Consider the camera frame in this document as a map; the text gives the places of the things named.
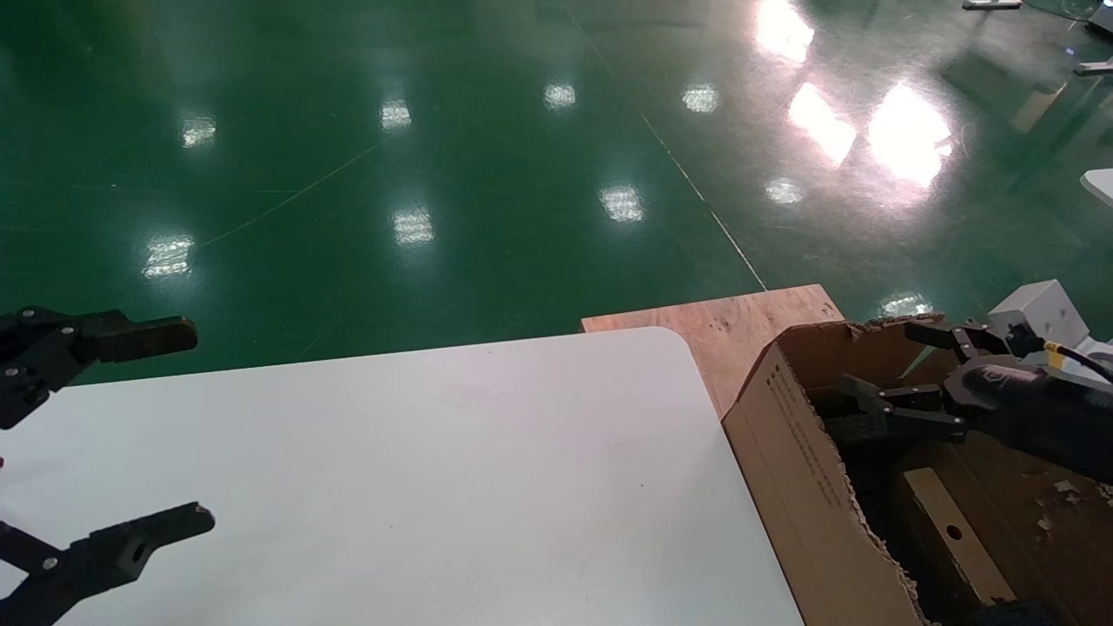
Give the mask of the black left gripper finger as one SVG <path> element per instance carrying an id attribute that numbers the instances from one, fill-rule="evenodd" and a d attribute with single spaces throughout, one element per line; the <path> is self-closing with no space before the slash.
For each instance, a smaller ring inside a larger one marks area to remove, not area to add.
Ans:
<path id="1" fill-rule="evenodd" d="M 201 503 L 183 503 L 112 524 L 60 549 L 12 524 L 1 524 L 1 559 L 27 575 L 1 601 L 1 622 L 55 625 L 80 601 L 136 581 L 156 550 L 210 532 L 215 526 L 215 517 Z"/>
<path id="2" fill-rule="evenodd" d="M 197 329 L 183 316 L 136 322 L 121 310 L 69 316 L 49 309 L 1 317 L 1 428 L 10 430 L 99 363 L 190 351 Z"/>

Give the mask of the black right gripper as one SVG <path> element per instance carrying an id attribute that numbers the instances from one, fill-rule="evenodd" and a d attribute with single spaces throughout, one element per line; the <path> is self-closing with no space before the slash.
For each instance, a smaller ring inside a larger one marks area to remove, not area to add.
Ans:
<path id="1" fill-rule="evenodd" d="M 915 343 L 951 351 L 961 365 L 943 390 L 883 389 L 843 374 L 839 391 L 857 412 L 839 417 L 840 439 L 963 440 L 969 427 L 1099 483 L 1112 481 L 1109 390 L 1014 363 L 1009 346 L 984 324 L 915 320 L 903 332 Z"/>

